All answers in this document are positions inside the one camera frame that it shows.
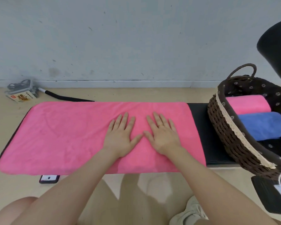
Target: finger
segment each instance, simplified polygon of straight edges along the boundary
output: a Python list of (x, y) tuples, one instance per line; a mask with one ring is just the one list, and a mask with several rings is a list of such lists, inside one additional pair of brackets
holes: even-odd
[(139, 143), (139, 141), (142, 139), (142, 137), (143, 137), (143, 134), (138, 134), (135, 138), (132, 139), (132, 141), (130, 142), (132, 149)]
[(135, 122), (135, 117), (132, 117), (126, 127), (126, 131), (131, 133), (132, 129), (133, 129), (133, 126), (134, 126), (134, 122)]
[(122, 119), (122, 121), (121, 121), (121, 123), (120, 123), (120, 126), (119, 126), (119, 129), (120, 129), (120, 130), (124, 130), (124, 129), (125, 129), (126, 123), (127, 123), (127, 118), (128, 118), (128, 113), (125, 112), (125, 114), (124, 114), (124, 116), (123, 116), (123, 119)]
[(152, 134), (148, 131), (144, 131), (143, 133), (144, 133), (145, 137), (149, 140), (150, 144), (153, 146), (154, 138), (153, 138)]
[(162, 123), (162, 121), (161, 121), (159, 115), (158, 115), (156, 112), (153, 112), (153, 116), (154, 116), (155, 121), (156, 121), (156, 123), (157, 123), (157, 127), (162, 126), (163, 123)]
[(170, 123), (171, 129), (172, 129), (174, 132), (177, 132), (176, 127), (175, 127), (175, 124), (174, 124), (174, 122), (172, 121), (172, 119), (170, 119), (170, 118), (169, 118), (169, 123)]
[(115, 122), (115, 120), (112, 120), (112, 121), (110, 122), (110, 124), (109, 124), (109, 126), (108, 126), (108, 130), (107, 130), (108, 133), (112, 131), (114, 122)]
[(118, 118), (116, 119), (116, 122), (115, 122), (112, 130), (117, 130), (119, 128), (121, 119), (122, 119), (122, 115), (119, 115)]
[(166, 128), (169, 128), (170, 129), (170, 126), (168, 124), (168, 121), (167, 119), (163, 116), (163, 114), (160, 114), (160, 118), (161, 118), (161, 121), (163, 123), (163, 125), (166, 127)]
[(149, 115), (147, 115), (147, 121), (148, 121), (148, 124), (150, 126), (150, 128), (152, 129), (153, 133), (158, 130), (158, 127), (155, 125), (154, 121), (150, 118)]

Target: person's left hand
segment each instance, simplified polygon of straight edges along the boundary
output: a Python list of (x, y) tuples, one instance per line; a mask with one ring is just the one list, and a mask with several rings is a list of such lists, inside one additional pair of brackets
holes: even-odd
[(112, 153), (115, 153), (117, 157), (124, 157), (127, 155), (143, 137), (143, 134), (139, 134), (130, 141), (130, 134), (135, 122), (135, 117), (131, 118), (126, 127), (127, 118), (128, 113), (126, 112), (123, 119), (122, 115), (119, 115), (116, 121), (112, 120), (105, 136), (103, 149), (110, 150)]

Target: white sneaker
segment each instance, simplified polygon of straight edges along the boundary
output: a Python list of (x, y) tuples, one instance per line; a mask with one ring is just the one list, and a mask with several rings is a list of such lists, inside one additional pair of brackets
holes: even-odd
[(170, 220), (170, 225), (191, 225), (195, 224), (195, 222), (199, 219), (207, 220), (208, 217), (206, 216), (196, 197), (192, 196), (188, 200), (184, 212), (175, 215)]

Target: white wall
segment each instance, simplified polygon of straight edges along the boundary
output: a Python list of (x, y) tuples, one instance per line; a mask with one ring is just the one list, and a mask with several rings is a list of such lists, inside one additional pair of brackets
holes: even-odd
[(281, 0), (0, 0), (0, 86), (212, 87), (248, 62), (281, 83), (256, 49), (279, 21)]

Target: pink towel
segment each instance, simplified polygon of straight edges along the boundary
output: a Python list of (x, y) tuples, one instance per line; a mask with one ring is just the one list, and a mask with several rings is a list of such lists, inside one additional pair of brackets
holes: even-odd
[(271, 112), (270, 105), (262, 95), (226, 97), (237, 115)]
[[(103, 146), (109, 123), (119, 114), (136, 116), (131, 138), (151, 132), (146, 115), (153, 111), (171, 118), (181, 144), (206, 165), (191, 110), (183, 102), (43, 102), (34, 106), (0, 159), (7, 174), (68, 175), (87, 162)], [(127, 156), (109, 169), (114, 173), (176, 172), (165, 156), (143, 137)]]

